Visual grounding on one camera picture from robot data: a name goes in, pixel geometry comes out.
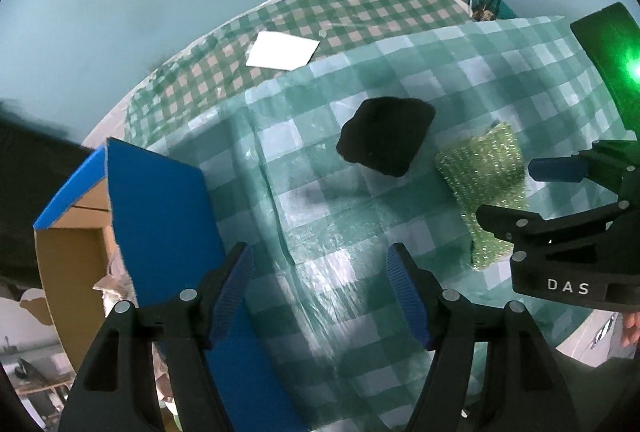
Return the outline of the person's right hand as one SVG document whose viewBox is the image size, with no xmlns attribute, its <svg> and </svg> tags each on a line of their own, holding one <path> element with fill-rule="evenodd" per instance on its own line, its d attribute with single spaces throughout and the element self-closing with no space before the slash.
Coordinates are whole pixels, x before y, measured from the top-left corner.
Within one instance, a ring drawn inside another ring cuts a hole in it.
<svg viewBox="0 0 640 432">
<path fill-rule="evenodd" d="M 640 313 L 623 314 L 623 332 L 620 344 L 623 348 L 637 345 L 640 341 Z"/>
</svg>

